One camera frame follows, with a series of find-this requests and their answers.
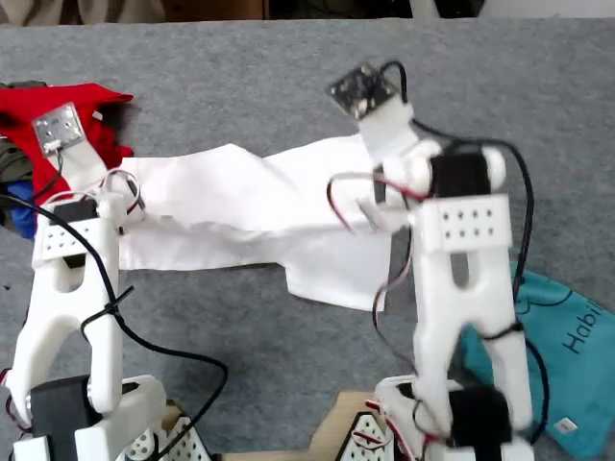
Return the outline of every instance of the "metal bracket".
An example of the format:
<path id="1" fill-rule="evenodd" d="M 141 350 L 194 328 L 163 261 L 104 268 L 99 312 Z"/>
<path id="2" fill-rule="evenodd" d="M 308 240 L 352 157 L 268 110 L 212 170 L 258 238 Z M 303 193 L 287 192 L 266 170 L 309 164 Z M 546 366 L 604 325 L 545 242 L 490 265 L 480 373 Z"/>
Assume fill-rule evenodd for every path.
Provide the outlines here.
<path id="1" fill-rule="evenodd" d="M 33 122 L 38 145 L 47 157 L 86 139 L 84 128 L 72 103 L 41 115 Z"/>

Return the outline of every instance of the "wooden base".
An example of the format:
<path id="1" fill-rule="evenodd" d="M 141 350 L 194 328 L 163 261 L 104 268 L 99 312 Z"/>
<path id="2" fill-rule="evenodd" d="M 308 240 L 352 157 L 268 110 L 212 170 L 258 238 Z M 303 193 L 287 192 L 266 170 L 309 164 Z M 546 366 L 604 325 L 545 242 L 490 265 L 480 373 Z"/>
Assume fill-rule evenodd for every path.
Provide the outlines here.
<path id="1" fill-rule="evenodd" d="M 368 392 L 342 392 L 333 409 L 311 438 L 309 447 L 299 451 L 255 451 L 231 453 L 223 461 L 333 461 L 339 453 L 348 431 L 359 411 L 367 411 Z"/>

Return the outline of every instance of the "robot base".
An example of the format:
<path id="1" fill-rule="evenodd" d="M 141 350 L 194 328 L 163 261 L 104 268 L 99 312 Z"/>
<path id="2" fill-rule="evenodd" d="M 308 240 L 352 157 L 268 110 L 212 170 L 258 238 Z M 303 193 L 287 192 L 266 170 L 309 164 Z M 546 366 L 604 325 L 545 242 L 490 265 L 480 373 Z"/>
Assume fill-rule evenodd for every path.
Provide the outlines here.
<path id="1" fill-rule="evenodd" d="M 425 405 L 413 397 L 414 380 L 415 376 L 394 376 L 378 384 L 374 399 L 366 404 L 379 411 L 386 422 L 385 433 L 382 434 L 379 427 L 374 437 L 381 443 L 371 442 L 371 449 L 365 449 L 364 444 L 361 444 L 363 447 L 357 446 L 360 441 L 355 434 L 365 432 L 362 429 L 366 424 L 377 424 L 373 416 L 359 414 L 340 451 L 339 461 L 533 461 L 531 446 L 512 435 L 505 400 L 498 391 L 493 388 L 463 390 L 455 381 L 449 380 L 455 436 L 445 438 L 439 435 Z M 487 400 L 487 404 L 481 404 L 478 398 L 483 402 Z M 465 408 L 459 409 L 462 405 L 457 402 L 460 401 L 464 402 Z M 489 409 L 498 409 L 502 402 L 504 412 Z M 466 419 L 464 412 L 465 415 L 473 413 L 469 415 L 472 420 Z M 487 430 L 484 429 L 487 425 L 491 426 L 488 429 L 490 433 L 474 440 L 477 430 Z M 501 442 L 497 442 L 498 439 L 494 442 L 494 434 L 500 437 Z"/>

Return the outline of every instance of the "black cable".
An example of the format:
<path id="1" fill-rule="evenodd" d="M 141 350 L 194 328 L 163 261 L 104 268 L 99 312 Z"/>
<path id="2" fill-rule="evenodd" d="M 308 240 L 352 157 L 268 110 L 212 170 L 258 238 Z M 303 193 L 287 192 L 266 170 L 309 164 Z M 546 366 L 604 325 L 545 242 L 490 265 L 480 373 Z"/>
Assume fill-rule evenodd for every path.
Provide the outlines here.
<path id="1" fill-rule="evenodd" d="M 382 78 L 384 73 L 390 69 L 391 67 L 397 67 L 397 70 L 400 72 L 400 91 L 402 96 L 402 102 L 407 104 L 407 73 L 404 65 L 399 61 L 389 61 L 385 62 L 381 65 L 380 69 L 378 69 L 378 77 Z"/>
<path id="2" fill-rule="evenodd" d="M 400 72 L 401 78 L 401 97 L 404 103 L 407 103 L 407 82 L 406 82 L 406 69 L 404 65 L 399 61 L 390 61 L 385 63 L 380 68 L 379 75 L 383 75 L 390 67 L 397 67 Z M 442 132 L 437 130 L 436 128 L 427 125 L 416 118 L 410 120 L 414 126 L 424 131 L 425 133 L 432 134 L 437 137 L 441 137 L 444 139 L 448 139 L 451 142 L 449 146 L 447 146 L 444 150 L 445 153 L 454 152 L 456 149 L 459 149 L 463 146 L 483 146 L 483 145 L 491 145 L 496 147 L 501 147 L 507 149 L 515 158 L 517 165 L 521 171 L 521 176 L 523 178 L 524 187 L 526 189 L 526 217 L 523 226 L 523 235 L 521 237 L 521 249 L 517 259 L 517 268 L 515 270 L 515 274 L 512 280 L 512 298 L 513 302 L 517 302 L 517 297 L 519 295 L 519 289 L 521 288 L 522 280 L 523 280 L 523 272 L 526 267 L 526 261 L 528 259 L 529 252 L 529 241 L 531 238 L 531 231 L 533 226 L 533 212 L 534 212 L 534 191 L 533 186 L 531 184 L 531 178 L 529 177 L 528 166 L 519 152 L 517 146 L 513 143 L 505 141 L 503 139 L 496 139 L 490 137 L 464 137 L 457 136 L 451 133 Z M 536 347 L 530 342 L 530 340 L 526 337 L 526 347 L 533 355 L 536 363 L 538 364 L 538 368 L 540 370 L 540 377 L 542 381 L 543 388 L 543 405 L 541 412 L 541 419 L 536 427 L 536 429 L 531 433 L 529 440 L 532 444 L 538 440 L 540 435 L 545 431 L 547 426 L 547 421 L 549 419 L 549 406 L 551 401 L 551 388 L 549 385 L 549 375 L 547 373 L 547 366 L 545 364 L 544 358 L 536 349 Z"/>
<path id="3" fill-rule="evenodd" d="M 49 219 L 51 222 L 53 222 L 54 224 L 60 226 L 65 231 L 70 233 L 73 237 L 75 237 L 75 239 L 86 248 L 86 250 L 91 254 L 92 258 L 96 262 L 96 266 L 98 267 L 98 270 L 100 272 L 101 278 L 103 280 L 103 284 L 105 285 L 105 290 L 107 291 L 107 294 L 108 294 L 109 303 L 107 304 L 107 306 L 105 306 L 105 309 L 103 309 L 101 311 L 102 313 L 98 312 L 98 313 L 94 314 L 93 316 L 91 316 L 91 317 L 89 317 L 89 318 L 84 320 L 84 322 L 82 323 L 82 327 L 81 327 L 82 332 L 84 332 L 85 327 L 89 323 L 93 322 L 96 319 L 99 319 L 103 315 L 106 315 L 106 314 L 113 315 L 113 317 L 115 317 L 115 320 L 117 321 L 117 324 L 119 325 L 120 329 L 130 339 L 135 341 L 141 347 L 143 347 L 143 348 L 145 348 L 145 349 L 147 349 L 149 351 L 161 353 L 161 354 L 164 354 L 164 355 L 170 355 L 170 356 L 175 356 L 175 357 L 180 357 L 180 358 L 188 358 L 188 359 L 191 359 L 191 360 L 198 360 L 200 362 L 204 362 L 204 363 L 208 363 L 210 365 L 214 365 L 215 367 L 219 368 L 222 371 L 222 379 L 220 380 L 220 383 L 218 384 L 216 389 L 213 391 L 213 393 L 211 394 L 209 399 L 201 407 L 201 409 L 191 419 L 190 423 L 188 425 L 186 425 L 178 433 L 178 435 L 162 451 L 160 451 L 158 453 L 157 456 L 152 458 L 153 461 L 158 461 L 158 460 L 162 459 L 162 457 L 165 456 L 166 454 L 168 454 L 171 451 L 171 449 L 173 449 L 184 438 L 184 436 L 187 434 L 187 432 L 191 428 L 193 428 L 201 420 L 201 418 L 203 418 L 205 413 L 209 410 L 209 408 L 213 405 L 213 403 L 218 398 L 218 396 L 222 393 L 222 390 L 226 386 L 226 383 L 227 383 L 227 380 L 228 380 L 229 367 L 225 363 L 223 363 L 223 362 L 221 362 L 219 360 L 216 360 L 215 358 L 208 357 L 206 355 L 202 355 L 202 354 L 194 353 L 194 352 L 185 352 L 185 351 L 176 351 L 176 350 L 172 350 L 172 349 L 167 349 L 167 348 L 164 348 L 162 346 L 158 346 L 156 344 L 153 344 L 153 343 L 151 343 L 151 342 L 141 338 L 130 327 L 128 327 L 126 325 L 126 322 L 125 322 L 124 318 L 122 317 L 122 315 L 120 314 L 120 312 L 118 310 L 118 304 L 128 294 L 130 294 L 133 291 L 133 287 L 129 287 L 119 297 L 115 296 L 115 293 L 113 291 L 113 286 L 112 286 L 111 280 L 109 278 L 109 274 L 107 273 L 107 269 L 105 268 L 105 264 L 103 263 L 102 258 L 100 257 L 98 252 L 90 245 L 90 243 L 80 233 L 78 233 L 72 226 L 70 226 L 70 224 L 68 224 L 66 221 L 64 221 L 61 217 L 57 216 L 55 213 L 53 213 L 51 211 L 48 211 L 47 209 L 45 209 L 45 208 L 43 208 L 41 206 L 31 204 L 31 203 L 29 203 L 29 202 L 27 202 L 25 200 L 22 200 L 22 199 L 20 199 L 18 197 L 15 197 L 13 195 L 8 195 L 8 194 L 0 194 L 0 200 L 9 201 L 12 204 L 18 205 L 18 206 L 25 206 L 26 208 L 29 208 L 29 209 L 31 209 L 33 211 L 36 211 L 39 214 L 43 215 L 44 217 Z"/>
<path id="4" fill-rule="evenodd" d="M 547 421 L 549 419 L 549 402 L 551 401 L 551 388 L 549 387 L 549 374 L 547 373 L 547 366 L 545 365 L 545 361 L 542 356 L 538 352 L 538 349 L 533 345 L 533 343 L 526 336 L 526 347 L 529 349 L 531 354 L 534 356 L 536 363 L 538 364 L 538 370 L 540 370 L 540 378 L 543 382 L 543 397 L 542 397 L 542 410 L 540 422 L 536 429 L 529 436 L 529 442 L 534 445 L 538 438 L 543 434 L 545 429 L 547 428 Z"/>
<path id="5" fill-rule="evenodd" d="M 30 200 L 35 202 L 37 199 L 45 195 L 49 190 L 56 185 L 56 182 L 60 180 L 62 177 L 62 169 L 64 167 L 64 157 L 62 152 L 56 151 L 56 155 L 58 156 L 58 170 L 56 171 L 56 175 L 47 183 L 45 186 L 39 190 L 35 195 L 33 195 Z"/>

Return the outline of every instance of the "red cloth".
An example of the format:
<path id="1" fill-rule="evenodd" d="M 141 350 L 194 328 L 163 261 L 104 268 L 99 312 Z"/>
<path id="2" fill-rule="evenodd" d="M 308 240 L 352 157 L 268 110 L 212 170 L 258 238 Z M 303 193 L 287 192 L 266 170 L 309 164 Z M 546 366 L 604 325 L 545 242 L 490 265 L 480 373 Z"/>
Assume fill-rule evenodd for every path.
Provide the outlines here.
<path id="1" fill-rule="evenodd" d="M 127 103 L 133 99 L 130 94 L 117 93 L 98 84 L 71 86 L 41 86 L 33 88 L 0 89 L 0 134 L 8 137 L 28 156 L 33 164 L 33 186 L 35 194 L 56 176 L 56 169 L 43 156 L 38 147 L 37 136 L 32 122 L 44 113 L 73 103 L 81 118 L 86 137 L 108 168 L 119 166 L 123 157 L 130 157 L 133 151 L 118 146 L 115 133 L 92 117 L 95 110 L 107 104 Z M 42 203 L 51 195 L 69 190 L 64 178 L 37 202 Z"/>

